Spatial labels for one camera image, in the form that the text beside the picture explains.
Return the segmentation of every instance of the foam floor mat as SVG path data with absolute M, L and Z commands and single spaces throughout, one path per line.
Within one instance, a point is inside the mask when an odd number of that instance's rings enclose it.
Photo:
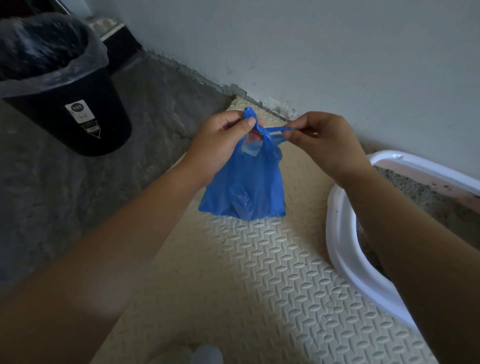
M 267 126 L 284 123 L 253 107 Z M 190 204 L 93 363 L 147 363 L 176 344 L 218 346 L 225 363 L 435 363 L 423 338 L 361 297 L 325 244 L 333 181 L 280 148 L 287 216 L 258 221 Z

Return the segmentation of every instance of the white sticker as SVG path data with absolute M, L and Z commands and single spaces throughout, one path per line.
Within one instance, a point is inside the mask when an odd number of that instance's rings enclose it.
M 95 119 L 95 116 L 87 103 L 83 100 L 75 101 L 71 104 L 65 105 L 65 107 L 79 124 Z

